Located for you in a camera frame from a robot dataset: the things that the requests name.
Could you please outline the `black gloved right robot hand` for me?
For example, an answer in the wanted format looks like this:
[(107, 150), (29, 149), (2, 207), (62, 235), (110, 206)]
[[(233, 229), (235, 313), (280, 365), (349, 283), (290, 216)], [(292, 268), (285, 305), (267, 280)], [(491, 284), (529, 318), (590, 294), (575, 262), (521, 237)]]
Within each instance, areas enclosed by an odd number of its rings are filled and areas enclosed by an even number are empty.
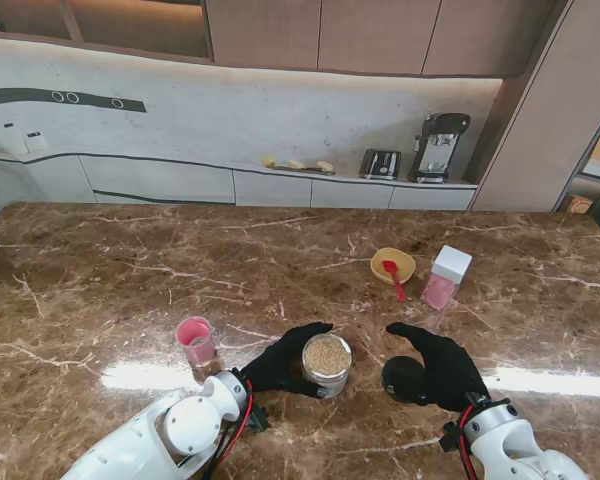
[(407, 339), (421, 354), (423, 373), (418, 380), (405, 380), (405, 386), (416, 386), (418, 405), (435, 404), (441, 409), (462, 412), (469, 405), (469, 394), (490, 398), (489, 391), (468, 352), (453, 339), (401, 322), (391, 323), (386, 331)]

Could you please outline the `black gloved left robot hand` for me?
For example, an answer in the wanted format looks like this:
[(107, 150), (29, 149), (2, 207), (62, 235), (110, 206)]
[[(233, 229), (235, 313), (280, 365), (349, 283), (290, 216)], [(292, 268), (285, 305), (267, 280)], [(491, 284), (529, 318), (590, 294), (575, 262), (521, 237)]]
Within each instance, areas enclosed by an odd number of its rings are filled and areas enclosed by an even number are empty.
[(326, 389), (296, 375), (294, 365), (301, 360), (306, 343), (316, 335), (332, 330), (331, 323), (314, 322), (288, 330), (279, 340), (247, 364), (241, 375), (249, 381), (253, 392), (285, 391), (322, 399)]

